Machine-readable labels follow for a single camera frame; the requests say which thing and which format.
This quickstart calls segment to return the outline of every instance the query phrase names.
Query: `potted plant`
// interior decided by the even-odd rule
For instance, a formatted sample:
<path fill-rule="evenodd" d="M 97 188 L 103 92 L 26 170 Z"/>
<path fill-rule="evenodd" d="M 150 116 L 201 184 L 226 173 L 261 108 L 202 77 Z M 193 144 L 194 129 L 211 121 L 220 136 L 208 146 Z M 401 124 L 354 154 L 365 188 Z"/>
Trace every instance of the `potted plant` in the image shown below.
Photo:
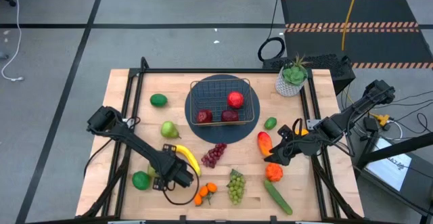
<path fill-rule="evenodd" d="M 308 63 L 304 61 L 304 56 L 300 58 L 299 55 L 296 55 L 293 65 L 281 68 L 275 83 L 275 88 L 280 95 L 289 97 L 299 93 L 307 79 L 303 65 Z"/>

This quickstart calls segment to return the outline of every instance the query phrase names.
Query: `white pot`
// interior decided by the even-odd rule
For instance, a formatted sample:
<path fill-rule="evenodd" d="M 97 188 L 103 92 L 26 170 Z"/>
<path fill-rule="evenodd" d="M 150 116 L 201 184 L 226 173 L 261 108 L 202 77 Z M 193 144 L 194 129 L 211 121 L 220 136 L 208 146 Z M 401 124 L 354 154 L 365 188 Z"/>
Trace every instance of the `white pot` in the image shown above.
<path fill-rule="evenodd" d="M 276 88 L 278 94 L 280 94 L 282 96 L 285 96 L 285 97 L 295 96 L 299 93 L 299 91 L 304 86 L 306 79 L 299 86 L 293 85 L 291 83 L 287 83 L 283 77 L 283 69 L 284 69 L 284 67 L 281 68 L 281 70 L 279 71 L 279 74 L 277 77 L 277 82 L 275 83 L 275 88 Z"/>

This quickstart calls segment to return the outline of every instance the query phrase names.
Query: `succulent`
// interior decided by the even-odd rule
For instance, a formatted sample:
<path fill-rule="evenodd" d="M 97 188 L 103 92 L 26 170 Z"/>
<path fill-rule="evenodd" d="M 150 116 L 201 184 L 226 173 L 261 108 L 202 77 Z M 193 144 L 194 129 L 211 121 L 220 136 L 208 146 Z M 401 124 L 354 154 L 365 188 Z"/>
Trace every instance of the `succulent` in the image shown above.
<path fill-rule="evenodd" d="M 284 81 L 296 86 L 301 85 L 306 79 L 306 70 L 303 65 L 308 63 L 304 61 L 304 57 L 300 58 L 299 55 L 296 55 L 293 66 L 283 70 Z"/>

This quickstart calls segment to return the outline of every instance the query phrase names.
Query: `grape bunch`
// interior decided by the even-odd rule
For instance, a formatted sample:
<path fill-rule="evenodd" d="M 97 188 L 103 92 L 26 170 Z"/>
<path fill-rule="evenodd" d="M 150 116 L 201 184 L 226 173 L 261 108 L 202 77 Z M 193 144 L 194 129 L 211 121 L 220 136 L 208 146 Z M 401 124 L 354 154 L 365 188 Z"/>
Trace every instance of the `grape bunch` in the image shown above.
<path fill-rule="evenodd" d="M 215 148 L 209 150 L 208 153 L 202 157 L 203 164 L 207 167 L 215 168 L 215 164 L 224 154 L 225 148 L 227 148 L 226 143 L 216 144 Z"/>
<path fill-rule="evenodd" d="M 229 187 L 229 197 L 234 205 L 238 205 L 242 201 L 245 189 L 245 179 L 243 175 L 231 175 Z"/>

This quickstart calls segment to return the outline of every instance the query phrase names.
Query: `white paper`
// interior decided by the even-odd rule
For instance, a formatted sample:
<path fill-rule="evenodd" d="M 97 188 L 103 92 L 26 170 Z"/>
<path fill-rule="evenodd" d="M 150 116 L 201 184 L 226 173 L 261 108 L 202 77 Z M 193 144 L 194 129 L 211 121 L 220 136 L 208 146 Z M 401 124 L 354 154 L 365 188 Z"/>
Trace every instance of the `white paper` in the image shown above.
<path fill-rule="evenodd" d="M 373 151 L 391 146 L 391 143 L 381 138 L 376 143 L 376 146 Z M 411 161 L 412 159 L 406 154 L 400 154 L 398 156 L 389 157 L 389 160 L 383 159 L 370 162 L 365 168 L 395 190 L 400 191 L 407 173 L 407 167 L 404 166 L 409 166 Z"/>

